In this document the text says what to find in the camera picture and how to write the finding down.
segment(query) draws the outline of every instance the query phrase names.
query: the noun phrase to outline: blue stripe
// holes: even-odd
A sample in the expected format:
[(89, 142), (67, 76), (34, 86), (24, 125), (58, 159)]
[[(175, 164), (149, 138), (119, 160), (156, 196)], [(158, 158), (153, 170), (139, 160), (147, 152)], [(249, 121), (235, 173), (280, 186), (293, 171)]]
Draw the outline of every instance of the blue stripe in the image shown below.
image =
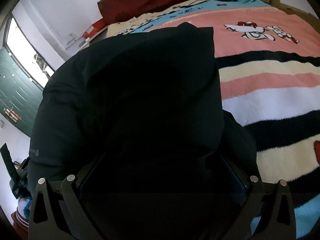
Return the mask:
[(29, 216), (30, 216), (30, 206), (31, 206), (31, 203), (32, 203), (32, 199), (30, 199), (27, 203), (27, 205), (24, 207), (23, 209), (23, 215), (26, 219), (29, 219)]
[[(226, 4), (226, 6), (217, 6), (217, 4)], [(150, 21), (147, 24), (140, 26), (139, 28), (135, 29), (132, 33), (143, 32), (145, 30), (148, 30), (150, 27), (157, 26), (175, 17), (187, 15), (189, 13), (193, 13), (196, 11), (201, 12), (201, 11), (208, 11), (208, 10), (225, 10), (225, 9), (233, 9), (233, 8), (250, 8), (250, 7), (261, 7), (261, 6), (270, 6), (270, 5), (260, 0), (237, 0), (237, 1), (209, 0), (201, 4), (197, 4), (188, 8), (182, 8), (179, 11), (163, 15), (159, 19)]]
[[(296, 216), (297, 238), (308, 234), (316, 224), (320, 217), (320, 194), (311, 199), (302, 206), (294, 209)], [(260, 217), (256, 217), (251, 223), (251, 232), (254, 232), (260, 221)]]

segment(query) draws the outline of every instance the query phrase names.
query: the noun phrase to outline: cartoon character print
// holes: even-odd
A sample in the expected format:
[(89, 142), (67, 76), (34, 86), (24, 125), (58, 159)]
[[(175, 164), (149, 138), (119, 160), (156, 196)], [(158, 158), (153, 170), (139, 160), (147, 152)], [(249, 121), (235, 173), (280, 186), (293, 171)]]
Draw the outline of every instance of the cartoon character print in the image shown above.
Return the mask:
[(266, 30), (264, 27), (259, 27), (254, 22), (238, 22), (237, 25), (224, 25), (227, 29), (231, 29), (233, 32), (244, 32), (243, 38), (251, 40), (263, 40), (269, 39), (274, 41), (275, 38), (272, 35), (264, 33)]
[(298, 44), (298, 42), (299, 42), (299, 40), (295, 36), (284, 32), (278, 26), (272, 26), (272, 27), (271, 26), (267, 26), (266, 28), (268, 28), (269, 30), (273, 30), (280, 38), (282, 38), (282, 39), (284, 39), (286, 41), (293, 42), (294, 44)]

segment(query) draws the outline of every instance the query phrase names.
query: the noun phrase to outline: bedsheet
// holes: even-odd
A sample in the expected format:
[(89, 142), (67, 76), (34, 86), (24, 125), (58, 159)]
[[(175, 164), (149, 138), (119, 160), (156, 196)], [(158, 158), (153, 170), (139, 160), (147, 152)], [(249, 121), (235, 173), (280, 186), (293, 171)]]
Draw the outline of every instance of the bedsheet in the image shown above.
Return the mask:
[(197, 4), (203, 3), (205, 1), (210, 1), (210, 0), (189, 0), (185, 1), (179, 4), (175, 4), (166, 10), (162, 12), (156, 12), (156, 13), (145, 13), (139, 16), (138, 18), (133, 17), (132, 19), (126, 21), (126, 22), (118, 22), (118, 23), (113, 23), (108, 26), (108, 31), (106, 34), (106, 38), (115, 36), (118, 34), (127, 34), (135, 29), (139, 28), (142, 25), (145, 25), (146, 23), (150, 21), (154, 21), (156, 19), (159, 19), (160, 17), (167, 15), (167, 14), (172, 14), (173, 12), (179, 11), (182, 8), (186, 7), (191, 7), (191, 6), (196, 6)]
[(320, 217), (320, 35), (259, 0), (203, 0), (122, 33), (183, 22), (213, 27), (223, 109), (254, 134), (262, 180), (288, 181), (303, 239)]

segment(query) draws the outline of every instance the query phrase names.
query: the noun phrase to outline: red box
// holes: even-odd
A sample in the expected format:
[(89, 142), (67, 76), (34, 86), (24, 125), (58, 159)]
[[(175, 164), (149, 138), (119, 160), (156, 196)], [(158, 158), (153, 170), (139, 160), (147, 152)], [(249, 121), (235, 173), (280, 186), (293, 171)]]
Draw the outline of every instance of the red box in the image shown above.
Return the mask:
[(94, 35), (96, 35), (99, 31), (101, 31), (106, 26), (107, 24), (105, 23), (105, 21), (103, 19), (100, 19), (94, 24), (92, 24), (82, 36), (86, 39), (92, 38)]

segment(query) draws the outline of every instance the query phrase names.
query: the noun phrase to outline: blanket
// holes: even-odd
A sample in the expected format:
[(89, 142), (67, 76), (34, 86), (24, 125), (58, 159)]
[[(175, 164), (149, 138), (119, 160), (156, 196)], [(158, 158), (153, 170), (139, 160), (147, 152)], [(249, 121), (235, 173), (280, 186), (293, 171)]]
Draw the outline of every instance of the blanket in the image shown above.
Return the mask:
[(320, 217), (320, 35), (259, 0), (187, 3), (117, 33), (183, 22), (213, 27), (223, 109), (255, 136), (262, 180), (288, 181), (302, 239)]

